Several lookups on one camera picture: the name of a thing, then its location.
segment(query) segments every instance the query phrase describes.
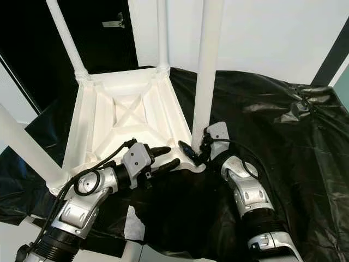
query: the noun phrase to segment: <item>white pipe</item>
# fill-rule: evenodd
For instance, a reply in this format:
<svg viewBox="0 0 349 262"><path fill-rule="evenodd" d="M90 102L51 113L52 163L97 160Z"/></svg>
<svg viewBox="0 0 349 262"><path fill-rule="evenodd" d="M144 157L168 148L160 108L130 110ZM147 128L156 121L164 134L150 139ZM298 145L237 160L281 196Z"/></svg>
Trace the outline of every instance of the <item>white pipe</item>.
<svg viewBox="0 0 349 262"><path fill-rule="evenodd" d="M68 180L64 172L0 104L0 139L9 145L57 194Z"/></svg>
<svg viewBox="0 0 349 262"><path fill-rule="evenodd" d="M169 52L167 46L167 17L166 0L157 1L158 10L158 44L159 44L159 65L160 71L170 72Z"/></svg>
<svg viewBox="0 0 349 262"><path fill-rule="evenodd" d="M46 0L52 18L56 24L59 35L68 53L69 59L74 67L74 74L77 81L85 80L89 78L88 71L83 66L79 52L76 49L74 41L69 32L68 26L64 21L63 14L59 8L57 0Z"/></svg>
<svg viewBox="0 0 349 262"><path fill-rule="evenodd" d="M211 115L224 0L204 0L191 147L199 152Z"/></svg>

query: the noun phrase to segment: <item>black surface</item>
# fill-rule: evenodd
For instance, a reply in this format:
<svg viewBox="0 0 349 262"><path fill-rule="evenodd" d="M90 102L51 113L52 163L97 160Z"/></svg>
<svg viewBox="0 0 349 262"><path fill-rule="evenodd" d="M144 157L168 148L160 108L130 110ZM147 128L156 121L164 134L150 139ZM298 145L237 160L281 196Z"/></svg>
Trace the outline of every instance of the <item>black surface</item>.
<svg viewBox="0 0 349 262"><path fill-rule="evenodd" d="M137 68L127 0L59 1L89 73ZM74 70L44 0L0 2L0 54L40 111L76 92ZM103 21L124 15L125 29Z"/></svg>
<svg viewBox="0 0 349 262"><path fill-rule="evenodd" d="M316 73L312 85L327 86L349 54L349 18Z"/></svg>
<svg viewBox="0 0 349 262"><path fill-rule="evenodd" d="M191 126L196 74L171 69L170 78ZM59 164L72 109L57 102L27 128ZM260 170L261 183L279 218L288 221L304 260L349 259L349 115L333 89L217 72L211 123L216 121L226 121L230 138L260 159L262 164L249 162ZM115 237L122 239L132 205L146 225L144 243L164 254L248 259L232 192L218 174L175 171L152 183L151 190L136 188L107 198L88 248L95 250L98 243L111 248ZM31 213L45 217L52 200L42 179L6 149L0 156L0 221L18 224Z"/></svg>

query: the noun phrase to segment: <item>black plastic sheet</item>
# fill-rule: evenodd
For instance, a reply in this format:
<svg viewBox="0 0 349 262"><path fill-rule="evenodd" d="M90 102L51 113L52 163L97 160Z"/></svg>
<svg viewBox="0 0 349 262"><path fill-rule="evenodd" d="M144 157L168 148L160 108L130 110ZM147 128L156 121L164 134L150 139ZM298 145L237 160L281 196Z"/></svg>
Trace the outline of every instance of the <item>black plastic sheet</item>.
<svg viewBox="0 0 349 262"><path fill-rule="evenodd" d="M191 127L196 74L171 69L170 79ZM27 128L59 164L72 110L73 103L62 107L58 102ZM265 172L261 182L304 260L349 259L349 115L334 90L217 72L211 123L217 121L227 122L230 137L252 149L266 167L271 185ZM45 217L52 200L44 181L11 149L5 150L0 156L0 221L18 224L26 215ZM150 190L108 197L86 247L122 239L129 205L146 225L143 243L164 254L249 259L231 190L218 174L176 171Z"/></svg>

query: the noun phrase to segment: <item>black tarp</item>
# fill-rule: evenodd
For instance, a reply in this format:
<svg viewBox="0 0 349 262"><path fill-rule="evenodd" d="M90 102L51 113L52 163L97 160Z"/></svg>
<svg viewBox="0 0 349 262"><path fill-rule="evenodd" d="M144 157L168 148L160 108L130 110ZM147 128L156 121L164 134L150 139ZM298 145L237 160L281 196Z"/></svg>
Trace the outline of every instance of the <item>black tarp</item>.
<svg viewBox="0 0 349 262"><path fill-rule="evenodd" d="M191 127L196 74L171 69L170 79ZM27 127L58 164L72 110L73 103L61 106L58 101ZM211 123L217 121L227 122L230 137L253 149L266 167L272 185L265 172L261 182L288 221L304 260L349 259L349 115L334 90L217 72ZM0 156L0 221L18 224L30 214L45 217L52 201L44 181L6 149ZM231 190L209 170L172 172L150 190L108 197L85 247L123 238L128 205L146 225L144 243L156 250L218 261L248 259Z"/></svg>

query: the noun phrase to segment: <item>robotic arm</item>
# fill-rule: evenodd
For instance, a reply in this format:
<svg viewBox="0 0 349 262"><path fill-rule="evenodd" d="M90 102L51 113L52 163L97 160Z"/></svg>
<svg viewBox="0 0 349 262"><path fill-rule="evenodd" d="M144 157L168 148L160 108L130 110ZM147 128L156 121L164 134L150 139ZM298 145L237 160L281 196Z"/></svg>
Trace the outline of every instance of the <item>robotic arm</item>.
<svg viewBox="0 0 349 262"><path fill-rule="evenodd" d="M122 147L129 150L120 165L108 162ZM109 194L126 188L134 189L140 183L149 183L161 173L180 164L179 159L152 171L155 157L168 153L170 147L149 148L135 139L125 142L116 152L91 169L76 175L57 196L57 203L67 192L74 189L73 196L63 207L55 204L37 240L30 246L22 246L16 262L70 262L79 251L98 215L99 206Z"/></svg>
<svg viewBox="0 0 349 262"><path fill-rule="evenodd" d="M183 142L180 147L194 163L213 165L233 190L248 248L255 260L303 262L283 223L277 219L268 194L258 180L257 169L235 156L229 144L226 123L218 122L206 128L201 155L196 155Z"/></svg>

